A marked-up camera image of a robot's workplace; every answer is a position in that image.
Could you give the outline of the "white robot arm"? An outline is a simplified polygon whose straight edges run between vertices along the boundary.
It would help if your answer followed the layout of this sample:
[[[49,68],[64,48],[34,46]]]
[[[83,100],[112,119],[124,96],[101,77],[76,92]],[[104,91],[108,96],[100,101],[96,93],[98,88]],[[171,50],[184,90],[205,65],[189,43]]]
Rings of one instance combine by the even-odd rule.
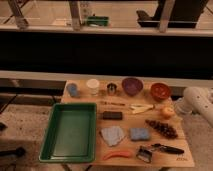
[[[185,88],[183,97],[174,102],[174,110],[179,114],[196,111],[213,127],[213,88]]]

